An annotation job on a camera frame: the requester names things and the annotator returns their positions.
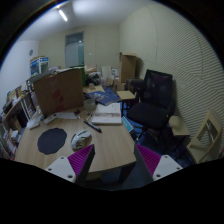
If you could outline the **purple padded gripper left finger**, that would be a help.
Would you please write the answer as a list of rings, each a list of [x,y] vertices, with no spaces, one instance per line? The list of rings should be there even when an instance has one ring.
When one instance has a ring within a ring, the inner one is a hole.
[[[89,145],[68,157],[60,156],[46,171],[72,183],[84,183],[94,156],[95,147]]]

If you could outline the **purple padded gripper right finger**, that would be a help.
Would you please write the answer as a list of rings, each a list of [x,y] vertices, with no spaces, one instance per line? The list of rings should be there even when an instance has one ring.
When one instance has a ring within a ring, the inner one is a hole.
[[[182,169],[169,155],[160,156],[156,152],[139,144],[135,145],[135,152],[140,156],[140,159],[143,161],[143,164],[154,181]]]

